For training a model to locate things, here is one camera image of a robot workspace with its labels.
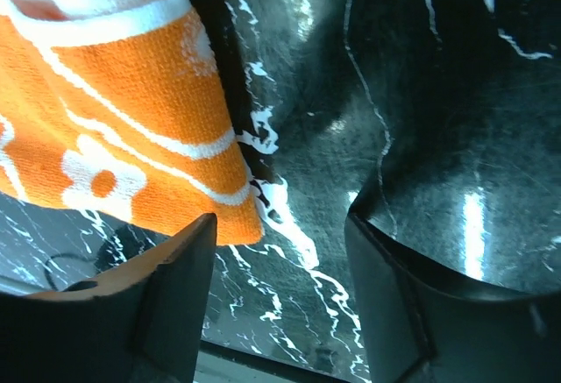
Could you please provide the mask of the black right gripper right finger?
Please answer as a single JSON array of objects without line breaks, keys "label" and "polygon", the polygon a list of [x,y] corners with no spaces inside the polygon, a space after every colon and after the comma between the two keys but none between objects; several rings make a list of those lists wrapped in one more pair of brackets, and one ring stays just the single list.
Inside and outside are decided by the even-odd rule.
[{"label": "black right gripper right finger", "polygon": [[344,240],[373,381],[559,381],[559,292],[475,280],[355,213]]}]

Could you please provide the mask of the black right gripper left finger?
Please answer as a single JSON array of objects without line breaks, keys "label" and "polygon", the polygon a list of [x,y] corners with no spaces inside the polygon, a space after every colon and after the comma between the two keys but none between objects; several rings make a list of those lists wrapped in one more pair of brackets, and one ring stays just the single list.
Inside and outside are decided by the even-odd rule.
[{"label": "black right gripper left finger", "polygon": [[62,291],[1,296],[4,382],[195,376],[217,244],[205,214],[168,240]]}]

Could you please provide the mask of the orange and white towel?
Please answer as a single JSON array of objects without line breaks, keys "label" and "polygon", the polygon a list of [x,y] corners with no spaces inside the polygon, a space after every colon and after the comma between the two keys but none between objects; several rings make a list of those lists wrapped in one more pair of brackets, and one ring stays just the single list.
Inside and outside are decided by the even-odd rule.
[{"label": "orange and white towel", "polygon": [[1,191],[172,236],[263,230],[189,0],[1,0]]}]

